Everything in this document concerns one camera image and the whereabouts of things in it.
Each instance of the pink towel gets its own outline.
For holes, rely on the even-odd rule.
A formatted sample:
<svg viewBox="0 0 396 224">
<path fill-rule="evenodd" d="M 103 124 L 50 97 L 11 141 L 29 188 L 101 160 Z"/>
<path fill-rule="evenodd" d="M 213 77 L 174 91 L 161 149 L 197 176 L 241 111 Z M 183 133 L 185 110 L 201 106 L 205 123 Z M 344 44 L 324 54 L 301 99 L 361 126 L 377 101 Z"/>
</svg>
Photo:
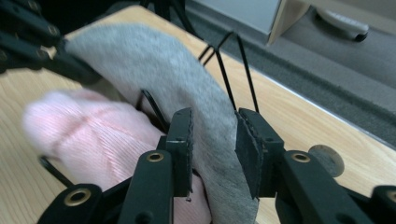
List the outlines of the pink towel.
<svg viewBox="0 0 396 224">
<path fill-rule="evenodd" d="M 79 183 L 109 189 L 134 173 L 137 160 L 161 135 L 131 105 L 88 90 L 53 91 L 27 106 L 23 128 L 31 143 L 62 162 Z M 175 198 L 175 223 L 211 221 L 202 180 L 192 179 L 191 202 Z"/>
</svg>

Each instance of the wooden table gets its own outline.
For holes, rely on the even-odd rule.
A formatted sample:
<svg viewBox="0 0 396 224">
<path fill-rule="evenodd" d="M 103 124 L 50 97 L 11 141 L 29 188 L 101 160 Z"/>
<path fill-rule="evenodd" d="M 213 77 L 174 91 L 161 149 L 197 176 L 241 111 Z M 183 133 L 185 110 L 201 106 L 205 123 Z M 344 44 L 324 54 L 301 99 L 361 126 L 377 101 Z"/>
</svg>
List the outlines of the wooden table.
<svg viewBox="0 0 396 224">
<path fill-rule="evenodd" d="M 97 23 L 143 22 L 176 36 L 198 56 L 205 43 L 142 7 L 129 7 Z M 253 108 L 241 63 L 224 56 L 238 107 Z M 222 84 L 215 61 L 207 65 Z M 286 142 L 286 149 L 307 151 L 316 144 L 334 148 L 346 170 L 336 180 L 370 195 L 376 185 L 396 183 L 396 152 L 263 74 L 252 71 L 262 115 Z M 0 77 L 0 223 L 34 223 L 64 187 L 37 162 L 37 153 L 23 136 L 21 114 L 26 104 L 49 90 L 80 88 L 48 71 L 21 69 Z M 277 223 L 274 200 L 262 200 L 259 223 Z"/>
</svg>

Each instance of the fluffy pink cloth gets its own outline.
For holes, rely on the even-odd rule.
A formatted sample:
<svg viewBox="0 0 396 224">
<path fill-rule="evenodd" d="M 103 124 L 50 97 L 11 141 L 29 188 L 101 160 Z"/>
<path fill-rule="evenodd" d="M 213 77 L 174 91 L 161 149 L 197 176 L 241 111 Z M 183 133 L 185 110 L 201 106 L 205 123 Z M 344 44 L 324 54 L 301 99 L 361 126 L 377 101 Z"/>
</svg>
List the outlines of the fluffy pink cloth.
<svg viewBox="0 0 396 224">
<path fill-rule="evenodd" d="M 53 91 L 27 106 L 23 128 L 32 144 L 61 161 L 80 183 L 109 189 L 134 173 L 137 160 L 163 135 L 131 105 L 88 90 Z M 175 223 L 211 221 L 202 180 L 193 176 L 191 202 L 175 198 Z"/>
</svg>

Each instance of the gray cloth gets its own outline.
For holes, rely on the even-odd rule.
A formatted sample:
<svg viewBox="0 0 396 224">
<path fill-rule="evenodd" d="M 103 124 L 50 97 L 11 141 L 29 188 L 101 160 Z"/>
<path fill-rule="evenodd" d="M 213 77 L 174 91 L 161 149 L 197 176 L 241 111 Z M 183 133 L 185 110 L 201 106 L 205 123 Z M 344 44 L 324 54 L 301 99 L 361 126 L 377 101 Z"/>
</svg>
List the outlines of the gray cloth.
<svg viewBox="0 0 396 224">
<path fill-rule="evenodd" d="M 79 34 L 66 50 L 88 63 L 132 105 L 145 89 L 167 120 L 179 109 L 192 107 L 192 165 L 204 180 L 213 222 L 255 223 L 258 201 L 251 199 L 234 153 L 232 104 L 178 40 L 141 24 L 113 24 Z"/>
</svg>

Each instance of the gray floor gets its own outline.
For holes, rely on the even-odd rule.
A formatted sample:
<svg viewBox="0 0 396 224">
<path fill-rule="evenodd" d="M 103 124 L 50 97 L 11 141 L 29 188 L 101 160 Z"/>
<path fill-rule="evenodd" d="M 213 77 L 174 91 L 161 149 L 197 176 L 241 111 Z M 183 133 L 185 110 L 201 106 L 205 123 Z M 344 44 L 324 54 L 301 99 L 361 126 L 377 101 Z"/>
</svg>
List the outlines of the gray floor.
<svg viewBox="0 0 396 224">
<path fill-rule="evenodd" d="M 245 42 L 251 66 L 396 148 L 396 37 L 371 30 L 366 40 L 308 13 L 269 47 Z M 227 32 L 188 8 L 198 34 L 217 44 Z M 180 25 L 176 16 L 172 22 Z M 235 42 L 224 46 L 235 58 Z"/>
</svg>

